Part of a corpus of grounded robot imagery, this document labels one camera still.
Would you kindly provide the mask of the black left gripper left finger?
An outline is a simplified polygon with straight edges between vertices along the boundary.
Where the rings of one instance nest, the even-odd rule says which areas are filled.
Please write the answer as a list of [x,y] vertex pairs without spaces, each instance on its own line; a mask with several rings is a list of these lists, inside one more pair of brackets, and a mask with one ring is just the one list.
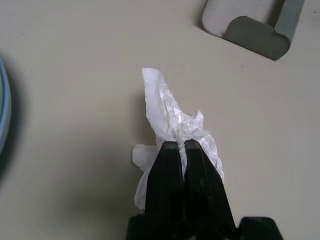
[[165,141],[147,178],[145,214],[177,226],[185,221],[185,184],[178,144]]

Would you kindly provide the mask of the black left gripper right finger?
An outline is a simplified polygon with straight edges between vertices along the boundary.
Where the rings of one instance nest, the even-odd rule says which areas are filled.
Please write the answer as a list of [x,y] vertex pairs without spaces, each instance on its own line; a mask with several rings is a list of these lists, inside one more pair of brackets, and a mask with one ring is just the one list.
[[221,227],[234,227],[235,222],[218,171],[194,139],[185,143],[187,188],[190,213],[197,222],[209,221]]

